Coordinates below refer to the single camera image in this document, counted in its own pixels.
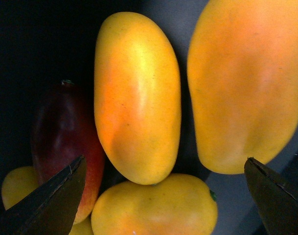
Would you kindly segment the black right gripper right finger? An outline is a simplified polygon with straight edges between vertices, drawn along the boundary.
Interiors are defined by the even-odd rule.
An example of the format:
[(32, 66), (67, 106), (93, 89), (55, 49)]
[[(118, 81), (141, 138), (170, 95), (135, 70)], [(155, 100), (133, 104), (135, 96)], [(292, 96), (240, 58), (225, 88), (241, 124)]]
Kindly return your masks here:
[(251, 196), (269, 235), (298, 235), (298, 186), (255, 158), (244, 173)]

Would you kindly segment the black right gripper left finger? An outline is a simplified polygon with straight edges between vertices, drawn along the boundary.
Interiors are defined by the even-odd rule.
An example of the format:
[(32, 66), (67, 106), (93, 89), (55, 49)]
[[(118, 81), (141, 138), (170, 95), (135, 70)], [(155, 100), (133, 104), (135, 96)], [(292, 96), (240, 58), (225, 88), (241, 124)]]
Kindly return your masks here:
[(0, 216), (0, 235), (67, 235), (82, 198), (87, 162), (79, 156)]

